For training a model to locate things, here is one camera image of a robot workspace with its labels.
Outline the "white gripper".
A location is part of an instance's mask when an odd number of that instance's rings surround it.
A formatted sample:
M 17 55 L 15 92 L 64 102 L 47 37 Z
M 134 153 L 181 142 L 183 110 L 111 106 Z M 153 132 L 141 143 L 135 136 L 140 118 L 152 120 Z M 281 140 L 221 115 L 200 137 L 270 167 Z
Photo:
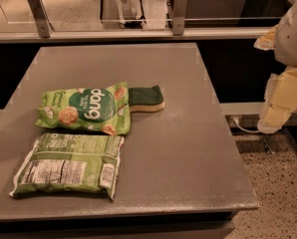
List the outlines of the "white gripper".
M 266 85 L 257 128 L 262 133 L 271 134 L 281 129 L 297 110 L 297 0 L 278 26 L 259 37 L 254 47 L 263 51 L 274 50 L 278 62 L 292 66 L 281 75 L 272 74 Z

